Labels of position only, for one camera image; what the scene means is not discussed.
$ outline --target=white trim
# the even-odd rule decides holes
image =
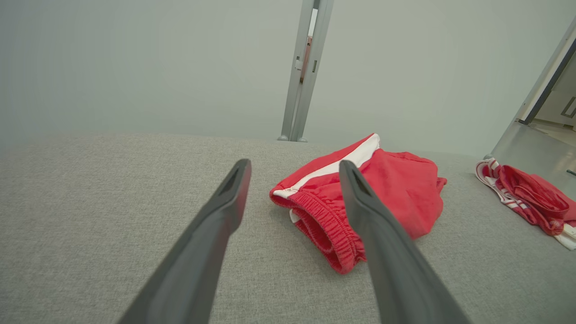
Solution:
[[[274,190],[273,195],[280,196],[282,198],[288,198],[289,196],[298,192],[298,190],[312,178],[316,178],[323,175],[328,175],[338,172],[340,167],[340,161],[348,160],[354,163],[357,168],[359,168],[364,162],[370,160],[374,152],[380,148],[380,136],[378,134],[373,134],[366,141],[364,141],[360,146],[350,152],[344,158],[326,165],[323,168],[315,170],[314,172],[307,174],[302,179],[300,179],[295,185],[284,190]]]
[[[298,217],[298,215],[294,214],[293,212],[294,209],[290,209],[289,213],[290,213],[290,220],[292,221],[292,223],[296,223],[297,221],[300,220],[300,217]]]

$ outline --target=gray floor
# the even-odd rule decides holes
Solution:
[[[514,122],[492,151],[500,164],[538,174],[576,200],[576,147]]]

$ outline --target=gray fabric surface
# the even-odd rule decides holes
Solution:
[[[268,191],[336,147],[183,135],[46,140],[0,161],[0,322],[111,323],[233,163],[252,160],[212,323],[375,323],[367,264],[333,271]],[[574,323],[576,255],[501,205],[476,159],[422,153],[448,178],[416,241],[476,323]]]

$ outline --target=clothing pile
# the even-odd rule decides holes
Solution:
[[[359,261],[366,261],[366,255],[346,217],[338,174],[342,160],[356,165],[413,239],[429,233],[442,213],[440,191],[447,181],[438,177],[438,168],[430,160],[382,150],[377,134],[319,157],[280,181],[270,191],[272,201],[289,208],[296,227],[334,270],[346,274]]]
[[[476,165],[476,177],[500,202],[538,225],[570,250],[576,249],[576,202],[538,175],[529,175],[490,157]]]

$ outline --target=floor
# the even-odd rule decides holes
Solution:
[[[541,130],[552,138],[556,138],[566,144],[576,146],[576,131],[558,124],[548,123],[544,120],[535,120],[530,127]]]
[[[508,164],[529,174],[540,175],[576,200],[576,176],[566,172],[567,169],[576,171],[576,145],[567,144],[539,130],[514,122],[506,130],[492,155],[500,164]]]

